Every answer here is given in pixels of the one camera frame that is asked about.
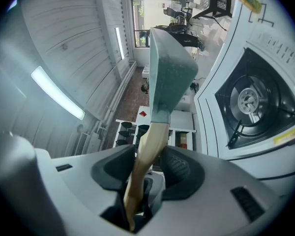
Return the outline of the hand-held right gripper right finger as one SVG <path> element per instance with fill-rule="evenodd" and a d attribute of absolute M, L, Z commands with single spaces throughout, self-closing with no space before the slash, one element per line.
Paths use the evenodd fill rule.
<path fill-rule="evenodd" d="M 278 195 L 229 161 L 167 146 L 160 164 L 160 208 L 137 236 L 258 236 L 281 208 Z"/>

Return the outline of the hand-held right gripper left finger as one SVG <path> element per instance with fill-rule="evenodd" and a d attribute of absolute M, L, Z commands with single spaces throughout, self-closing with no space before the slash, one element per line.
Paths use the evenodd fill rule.
<path fill-rule="evenodd" d="M 120 193 L 133 167 L 133 146 L 56 159 L 43 149 L 35 153 L 61 220 L 61 232 L 52 236 L 134 236 L 125 228 Z"/>

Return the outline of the white portable induction cooktop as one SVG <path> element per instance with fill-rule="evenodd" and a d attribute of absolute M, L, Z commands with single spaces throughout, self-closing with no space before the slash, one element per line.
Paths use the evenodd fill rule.
<path fill-rule="evenodd" d="M 204 154 L 229 161 L 295 143 L 295 35 L 254 24 L 200 92 Z"/>

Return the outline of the rectangular grey frying pan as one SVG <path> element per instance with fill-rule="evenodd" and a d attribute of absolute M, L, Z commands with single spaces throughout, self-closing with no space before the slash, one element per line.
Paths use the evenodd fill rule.
<path fill-rule="evenodd" d="M 150 40 L 150 124 L 147 133 L 140 138 L 123 197 L 131 232 L 135 229 L 134 215 L 143 199 L 145 175 L 167 145 L 170 115 L 198 73 L 198 66 L 191 55 L 168 32 L 151 28 Z"/>

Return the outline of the white air conditioner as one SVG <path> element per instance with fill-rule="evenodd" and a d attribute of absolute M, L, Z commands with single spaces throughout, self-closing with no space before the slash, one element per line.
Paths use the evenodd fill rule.
<path fill-rule="evenodd" d="M 76 145 L 76 149 L 75 149 L 75 153 L 74 155 L 82 155 L 86 152 L 87 149 L 87 143 L 89 141 L 89 134 L 87 133 L 81 133 L 77 145 Z"/>

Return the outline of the white table black lines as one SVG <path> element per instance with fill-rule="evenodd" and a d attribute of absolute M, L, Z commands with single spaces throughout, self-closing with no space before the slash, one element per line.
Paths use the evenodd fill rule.
<path fill-rule="evenodd" d="M 235 2 L 234 13 L 226 39 L 210 72 L 195 95 L 194 102 L 201 141 L 198 151 L 202 154 L 204 154 L 202 151 L 202 128 L 200 127 L 199 122 L 199 106 L 197 98 L 203 90 L 204 85 L 206 85 L 212 77 L 216 68 L 216 63 L 226 52 L 231 39 L 236 37 L 240 41 L 245 41 L 249 37 L 254 24 L 269 26 L 280 32 L 290 32 L 295 35 L 295 24 L 279 0 L 258 1 L 262 5 L 259 14 L 253 13 L 239 1 Z M 236 164 L 256 179 L 262 181 L 280 196 L 289 195 L 295 189 L 295 143 L 284 145 L 283 147 L 266 153 L 256 154 L 248 158 L 242 158 L 230 162 Z"/>

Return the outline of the white shelving unit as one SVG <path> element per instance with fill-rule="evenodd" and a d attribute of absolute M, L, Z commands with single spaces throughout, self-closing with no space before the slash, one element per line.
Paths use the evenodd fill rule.
<path fill-rule="evenodd" d="M 123 120 L 120 120 L 120 119 L 115 120 L 115 122 L 118 124 L 118 127 L 119 127 L 119 123 L 121 121 L 123 121 Z M 167 145 L 173 146 L 173 147 L 179 147 L 178 146 L 178 133 L 179 132 L 187 133 L 188 150 L 193 150 L 193 134 L 196 133 L 196 130 L 191 130 L 191 129 L 170 127 L 169 128 L 169 137 L 168 137 Z M 115 138 L 114 138 L 114 141 L 113 141 L 112 148 L 115 148 L 114 144 L 115 144 Z"/>

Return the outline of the white cabinet red sticker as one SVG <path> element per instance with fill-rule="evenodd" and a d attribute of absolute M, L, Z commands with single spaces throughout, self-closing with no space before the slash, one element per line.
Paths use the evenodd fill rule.
<path fill-rule="evenodd" d="M 137 124 L 150 124 L 150 111 L 148 106 L 140 106 L 136 118 Z"/>

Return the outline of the black-framed window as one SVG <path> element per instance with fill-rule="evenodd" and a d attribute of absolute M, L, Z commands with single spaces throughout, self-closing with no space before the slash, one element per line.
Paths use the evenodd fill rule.
<path fill-rule="evenodd" d="M 178 0 L 131 0 L 135 47 L 149 47 L 151 27 L 185 25 L 191 17 Z"/>

